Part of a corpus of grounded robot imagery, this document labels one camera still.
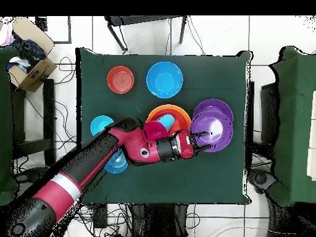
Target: floor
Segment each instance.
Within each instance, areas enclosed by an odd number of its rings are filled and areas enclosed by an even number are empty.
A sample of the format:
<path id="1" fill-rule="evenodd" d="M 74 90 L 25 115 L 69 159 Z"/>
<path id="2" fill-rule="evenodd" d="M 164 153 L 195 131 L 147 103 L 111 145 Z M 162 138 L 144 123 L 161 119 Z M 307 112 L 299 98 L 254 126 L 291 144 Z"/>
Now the floor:
<path id="1" fill-rule="evenodd" d="M 71 78 L 75 69 L 75 47 L 84 47 L 98 54 L 121 54 L 118 44 L 107 29 L 104 17 L 78 17 L 70 18 L 71 43 L 56 44 L 48 57 L 56 63 L 57 68 L 50 76 L 55 82 Z M 279 51 L 283 46 L 293 45 L 306 53 L 316 49 L 316 21 L 310 16 L 192 16 L 193 25 L 199 33 L 206 54 L 213 56 L 234 56 L 243 50 L 253 52 L 251 62 L 251 81 L 255 83 L 254 95 L 254 139 L 260 141 L 261 111 L 260 88 L 275 81 L 275 76 L 268 67 L 277 61 Z M 191 25 L 192 33 L 197 39 Z M 192 37 L 188 26 L 185 28 L 183 43 L 179 44 L 181 18 L 172 20 L 172 55 L 185 54 L 200 55 L 201 50 Z M 119 28 L 114 28 L 120 37 Z M 127 54 L 165 54 L 166 43 L 170 27 L 167 20 L 122 27 L 125 42 L 128 45 Z M 48 17 L 47 34 L 53 41 L 69 41 L 67 17 Z M 170 40 L 167 54 L 170 54 Z M 43 113 L 42 88 L 27 96 L 37 110 Z M 56 86 L 56 101 L 65 104 L 69 116 L 67 129 L 72 135 L 76 134 L 76 79 L 73 77 L 67 83 Z M 26 101 L 25 129 L 27 139 L 40 139 L 43 137 L 43 119 L 35 112 L 30 103 Z M 65 108 L 60 104 L 56 107 L 66 115 Z M 63 117 L 56 112 L 56 148 L 62 145 L 68 137 L 63 126 Z M 57 159 L 75 146 L 75 143 L 65 143 L 65 148 L 57 150 Z M 44 165 L 43 153 L 30 156 L 25 164 L 27 168 Z M 189 237 L 265 237 L 268 228 L 268 205 L 264 195 L 259 195 L 254 188 L 247 184 L 247 195 L 251 203 L 246 206 L 234 204 L 197 204 L 195 213 L 198 218 L 189 215 L 188 228 L 194 223 L 196 228 L 188 229 Z M 109 206 L 109 212 L 117 209 L 117 205 Z M 111 214 L 109 223 L 116 223 L 120 211 Z M 188 214 L 194 212 L 194 205 L 188 208 Z M 125 234 L 126 228 L 122 225 L 120 231 Z M 84 224 L 73 220 L 64 237 L 92 237 Z"/>

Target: plastic bowl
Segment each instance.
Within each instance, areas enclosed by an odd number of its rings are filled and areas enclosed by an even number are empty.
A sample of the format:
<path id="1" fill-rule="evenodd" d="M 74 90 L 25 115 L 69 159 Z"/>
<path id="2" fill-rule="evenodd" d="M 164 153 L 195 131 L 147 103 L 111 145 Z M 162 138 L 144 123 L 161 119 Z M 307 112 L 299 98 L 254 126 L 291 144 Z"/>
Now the plastic bowl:
<path id="1" fill-rule="evenodd" d="M 146 77 L 147 87 L 158 98 L 171 98 L 181 90 L 183 75 L 179 67 L 171 62 L 154 64 Z"/>
<path id="2" fill-rule="evenodd" d="M 222 112 L 214 110 L 200 112 L 192 119 L 191 132 L 200 133 L 203 131 L 209 134 L 197 137 L 196 144 L 198 146 L 211 144 L 213 146 L 204 152 L 217 152 L 230 143 L 233 137 L 233 123 Z"/>
<path id="3" fill-rule="evenodd" d="M 104 127 L 113 122 L 114 121 L 112 118 L 105 115 L 100 115 L 96 117 L 95 119 L 93 119 L 90 125 L 92 135 L 96 135 L 97 133 L 101 132 L 104 129 Z"/>
<path id="4" fill-rule="evenodd" d="M 193 118 L 195 118 L 197 114 L 207 111 L 221 112 L 226 115 L 231 122 L 233 122 L 233 113 L 230 107 L 228 104 L 218 99 L 207 99 L 200 102 L 193 112 Z"/>
<path id="5" fill-rule="evenodd" d="M 109 88 L 117 94 L 127 93 L 134 85 L 133 73 L 124 66 L 113 67 L 106 80 Z"/>
<path id="6" fill-rule="evenodd" d="M 175 119 L 175 123 L 168 131 L 169 136 L 172 136 L 178 130 L 189 130 L 191 124 L 190 116 L 181 107 L 174 106 L 172 104 L 165 104 L 163 106 L 156 107 L 148 115 L 146 123 L 149 121 L 156 121 L 165 114 L 170 114 Z"/>
<path id="7" fill-rule="evenodd" d="M 90 125 L 92 135 L 96 135 L 97 133 L 101 132 L 106 126 L 113 122 L 113 119 L 106 115 L 100 115 L 96 117 L 93 119 Z M 118 149 L 118 151 L 107 161 L 104 169 L 109 173 L 122 173 L 127 168 L 127 166 L 128 164 L 123 151 Z"/>

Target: black chair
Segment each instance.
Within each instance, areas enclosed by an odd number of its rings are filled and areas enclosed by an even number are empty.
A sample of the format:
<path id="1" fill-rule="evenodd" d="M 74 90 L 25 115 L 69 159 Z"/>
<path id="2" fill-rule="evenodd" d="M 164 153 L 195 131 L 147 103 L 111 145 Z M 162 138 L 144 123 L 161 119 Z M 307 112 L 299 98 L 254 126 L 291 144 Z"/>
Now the black chair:
<path id="1" fill-rule="evenodd" d="M 156 20 L 163 20 L 163 19 L 172 19 L 175 17 L 182 17 L 182 25 L 181 25 L 181 32 L 180 32 L 180 41 L 181 44 L 183 41 L 183 33 L 185 32 L 185 24 L 187 15 L 126 15 L 126 16 L 104 16 L 105 20 L 107 21 L 107 27 L 112 33 L 113 37 L 115 38 L 118 45 L 121 47 L 122 51 L 127 51 L 127 47 L 125 48 L 119 38 L 117 37 L 115 31 L 112 27 L 119 27 L 121 25 L 132 25 L 134 23 L 143 23 L 143 22 L 151 22 Z"/>

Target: blue bowl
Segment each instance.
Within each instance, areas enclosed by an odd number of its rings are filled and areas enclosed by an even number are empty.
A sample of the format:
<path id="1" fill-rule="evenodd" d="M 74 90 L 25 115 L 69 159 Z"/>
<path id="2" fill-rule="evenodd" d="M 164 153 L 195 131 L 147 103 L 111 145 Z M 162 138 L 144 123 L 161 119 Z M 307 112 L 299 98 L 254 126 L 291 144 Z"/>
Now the blue bowl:
<path id="1" fill-rule="evenodd" d="M 119 149 L 106 163 L 104 169 L 110 173 L 122 173 L 128 164 L 122 149 Z"/>
<path id="2" fill-rule="evenodd" d="M 181 90 L 183 75 L 179 67 L 171 62 L 154 64 L 146 77 L 147 87 L 158 98 L 171 98 Z"/>
<path id="3" fill-rule="evenodd" d="M 113 122 L 114 121 L 112 118 L 105 115 L 100 115 L 96 117 L 95 119 L 93 119 L 90 125 L 92 135 L 96 135 L 97 133 L 101 132 L 104 129 L 104 127 Z"/>
<path id="4" fill-rule="evenodd" d="M 113 122 L 114 121 L 112 118 L 105 115 L 96 117 L 93 119 L 90 126 L 92 135 L 99 133 L 104 129 L 104 127 Z M 107 161 L 104 169 L 109 173 L 122 173 L 127 168 L 127 166 L 128 164 L 123 151 L 118 149 L 118 151 Z"/>

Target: dark green table cover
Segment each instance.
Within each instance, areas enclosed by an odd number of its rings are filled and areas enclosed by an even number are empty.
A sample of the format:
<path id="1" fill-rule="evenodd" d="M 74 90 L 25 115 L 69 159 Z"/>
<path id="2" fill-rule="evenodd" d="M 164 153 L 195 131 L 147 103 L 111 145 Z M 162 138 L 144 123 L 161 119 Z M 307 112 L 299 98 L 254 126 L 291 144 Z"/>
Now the dark green table cover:
<path id="1" fill-rule="evenodd" d="M 232 203 L 245 204 L 244 111 L 246 103 L 246 64 L 248 51 L 239 56 L 141 56 L 97 55 L 85 49 L 81 54 L 81 124 L 82 142 L 92 137 L 91 121 L 98 115 L 114 119 L 146 117 L 155 107 L 174 104 L 192 117 L 203 100 L 225 101 L 233 111 L 233 139 L 216 153 L 176 162 L 129 165 L 120 174 L 102 171 L 84 196 L 83 203 Z M 157 62 L 175 63 L 183 73 L 181 91 L 170 99 L 159 99 L 146 86 L 148 70 Z M 112 67 L 123 65 L 134 74 L 135 83 L 125 94 L 109 89 L 107 74 Z"/>
<path id="2" fill-rule="evenodd" d="M 281 206 L 316 203 L 316 181 L 307 176 L 310 120 L 316 90 L 316 56 L 288 46 L 272 65 L 280 93 L 280 128 L 275 143 L 274 174 L 279 182 L 269 190 Z"/>
<path id="3" fill-rule="evenodd" d="M 7 63 L 19 54 L 13 46 L 0 48 L 0 206 L 11 201 L 16 182 L 12 178 L 12 150 L 13 150 L 13 115 L 12 98 Z"/>

